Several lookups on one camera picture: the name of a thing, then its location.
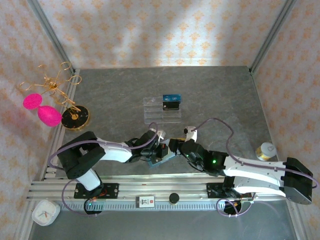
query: pink ball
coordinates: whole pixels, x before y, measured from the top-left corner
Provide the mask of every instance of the pink ball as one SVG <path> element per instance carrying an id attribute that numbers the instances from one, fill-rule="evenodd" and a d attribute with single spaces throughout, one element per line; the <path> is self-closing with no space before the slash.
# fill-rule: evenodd
<path id="1" fill-rule="evenodd" d="M 32 93 L 25 97 L 23 100 L 23 106 L 26 109 L 36 109 L 42 103 L 42 96 L 39 93 Z"/>
<path id="2" fill-rule="evenodd" d="M 38 108 L 39 119 L 49 127 L 59 125 L 62 120 L 62 115 L 52 106 L 39 106 Z"/>

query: clock face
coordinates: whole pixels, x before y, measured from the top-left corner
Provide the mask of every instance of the clock face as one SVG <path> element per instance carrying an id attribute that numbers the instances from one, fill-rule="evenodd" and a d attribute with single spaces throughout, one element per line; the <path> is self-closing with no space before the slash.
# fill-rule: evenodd
<path id="1" fill-rule="evenodd" d="M 39 225 L 46 226 L 51 224 L 60 212 L 60 207 L 48 200 L 42 200 L 35 207 L 32 218 Z"/>

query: patterned wallpaper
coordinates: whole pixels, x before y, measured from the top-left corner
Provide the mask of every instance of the patterned wallpaper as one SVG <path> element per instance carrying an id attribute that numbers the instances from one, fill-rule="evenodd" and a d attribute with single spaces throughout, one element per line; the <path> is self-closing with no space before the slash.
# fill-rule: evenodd
<path id="1" fill-rule="evenodd" d="M 76 68 L 249 66 L 285 0 L 39 0 Z"/>
<path id="2" fill-rule="evenodd" d="M 26 0 L 0 1 L 0 12 L 0 239 L 11 240 L 52 130 L 36 111 L 23 108 L 26 93 L 16 86 L 42 81 L 35 68 L 43 63 L 55 76 L 61 61 Z M 52 105 L 52 100 L 47 96 L 43 103 Z"/>
<path id="3" fill-rule="evenodd" d="M 297 1 L 254 76 L 271 136 L 282 161 L 295 157 L 320 180 L 320 5 Z M 305 207 L 320 236 L 320 190 Z"/>

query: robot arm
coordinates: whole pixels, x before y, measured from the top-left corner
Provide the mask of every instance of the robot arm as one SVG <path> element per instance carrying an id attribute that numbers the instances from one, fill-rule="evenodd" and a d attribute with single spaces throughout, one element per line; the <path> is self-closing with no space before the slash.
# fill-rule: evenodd
<path id="1" fill-rule="evenodd" d="M 246 193 L 276 194 L 299 204 L 312 203 L 312 180 L 279 170 L 295 170 L 312 177 L 312 172 L 297 159 L 288 157 L 286 162 L 269 162 L 236 157 L 241 164 L 225 152 L 204 149 L 196 143 L 196 138 L 188 139 L 192 128 L 186 128 L 184 132 L 187 133 L 186 141 L 171 139 L 170 150 L 179 152 L 193 168 L 201 172 L 215 177 L 225 176 L 223 185 L 216 192 L 226 197 L 239 197 Z"/>
<path id="2" fill-rule="evenodd" d="M 141 157 L 171 158 L 179 154 L 184 156 L 188 163 L 195 169 L 211 176 L 224 176 L 224 183 L 217 184 L 212 189 L 217 198 L 240 198 L 246 193 L 267 193 L 286 197 L 300 203 L 312 203 L 312 180 L 278 170 L 285 166 L 286 169 L 295 170 L 312 176 L 301 162 L 295 158 L 287 158 L 286 162 L 264 162 L 236 157 L 241 163 L 236 162 L 225 152 L 204 149 L 196 143 L 197 131 L 188 126 L 184 130 L 185 140 L 170 139 L 168 146 L 161 141 L 165 133 L 150 129 L 140 138 L 134 138 L 122 143 L 104 141 L 95 136 L 93 132 L 85 132 L 61 148 L 85 140 L 99 140 L 99 143 L 82 144 L 72 147 L 58 154 L 58 158 L 69 179 L 77 179 L 90 196 L 97 196 L 103 188 L 103 183 L 92 167 L 100 160 L 118 161 L 120 163 L 134 163 Z M 130 149 L 147 143 L 156 133 L 156 138 L 143 148 Z M 252 163 L 269 169 L 248 166 Z"/>
<path id="3" fill-rule="evenodd" d="M 156 133 L 155 129 L 150 129 L 140 138 L 134 138 L 126 142 L 116 143 L 104 141 L 97 138 L 91 131 L 87 131 L 74 140 L 68 142 L 61 148 L 73 143 L 87 140 L 97 140 L 100 143 L 82 144 L 69 148 L 58 154 L 61 165 L 68 179 L 76 179 L 85 189 L 95 196 L 103 187 L 103 183 L 92 167 L 98 161 L 117 161 L 120 163 L 134 163 L 141 157 L 153 158 L 163 157 L 168 153 L 168 147 L 160 144 L 164 139 L 165 132 L 157 131 L 156 137 L 152 142 L 143 148 L 130 149 L 147 143 Z"/>

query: gray metal floor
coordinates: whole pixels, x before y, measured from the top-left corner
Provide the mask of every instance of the gray metal floor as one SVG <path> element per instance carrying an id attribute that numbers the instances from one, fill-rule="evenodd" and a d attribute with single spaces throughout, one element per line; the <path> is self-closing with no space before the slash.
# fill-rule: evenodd
<path id="1" fill-rule="evenodd" d="M 254 83 L 246 66 L 188 66 L 81 70 L 82 82 L 74 101 L 86 106 L 90 123 L 81 132 L 66 130 L 64 143 L 85 131 L 112 142 L 139 138 L 148 130 L 144 123 L 143 98 L 163 94 L 182 95 L 182 122 L 166 123 L 166 137 L 183 137 L 185 126 L 197 126 L 210 117 L 230 124 L 235 132 L 231 149 L 239 157 L 256 159 L 255 149 L 271 140 Z M 210 122 L 198 132 L 206 149 L 225 152 L 229 130 Z M 122 164 L 100 161 L 94 167 L 100 176 L 193 173 L 183 157 L 155 168 L 139 161 Z M 63 171 L 57 177 L 64 177 Z"/>
<path id="2" fill-rule="evenodd" d="M 285 201 L 255 202 L 237 218 L 216 211 L 112 211 L 97 218 L 62 211 L 29 240 L 296 240 Z"/>

